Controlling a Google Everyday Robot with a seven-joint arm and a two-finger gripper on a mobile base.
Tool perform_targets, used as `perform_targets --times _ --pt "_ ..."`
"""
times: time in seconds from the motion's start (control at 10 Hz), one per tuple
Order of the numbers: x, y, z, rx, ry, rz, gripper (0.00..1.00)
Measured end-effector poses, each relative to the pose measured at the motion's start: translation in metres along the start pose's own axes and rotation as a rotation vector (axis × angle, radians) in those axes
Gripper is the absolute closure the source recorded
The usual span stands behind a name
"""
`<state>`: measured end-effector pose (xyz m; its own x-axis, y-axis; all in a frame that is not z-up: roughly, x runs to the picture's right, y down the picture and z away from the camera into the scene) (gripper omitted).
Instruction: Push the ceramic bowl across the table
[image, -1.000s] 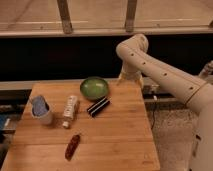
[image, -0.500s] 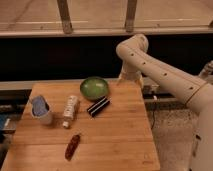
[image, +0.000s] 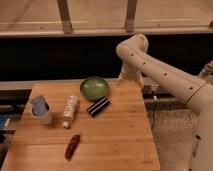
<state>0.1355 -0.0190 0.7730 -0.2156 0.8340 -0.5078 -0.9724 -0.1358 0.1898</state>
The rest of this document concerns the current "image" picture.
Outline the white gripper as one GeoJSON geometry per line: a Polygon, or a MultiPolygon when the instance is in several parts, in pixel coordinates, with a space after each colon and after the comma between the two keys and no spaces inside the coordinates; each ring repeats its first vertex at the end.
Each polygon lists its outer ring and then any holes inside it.
{"type": "Polygon", "coordinates": [[[123,65],[121,68],[121,72],[118,76],[117,83],[120,84],[122,81],[133,81],[140,88],[144,87],[143,77],[140,71],[136,71],[134,68],[123,65]]]}

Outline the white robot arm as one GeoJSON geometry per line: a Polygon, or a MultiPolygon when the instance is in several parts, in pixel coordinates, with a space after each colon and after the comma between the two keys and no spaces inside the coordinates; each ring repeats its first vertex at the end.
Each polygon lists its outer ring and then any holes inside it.
{"type": "Polygon", "coordinates": [[[198,114],[188,171],[213,171],[213,84],[148,55],[148,46],[144,34],[116,46],[122,60],[118,80],[134,80],[143,86],[141,74],[145,74],[198,114]]]}

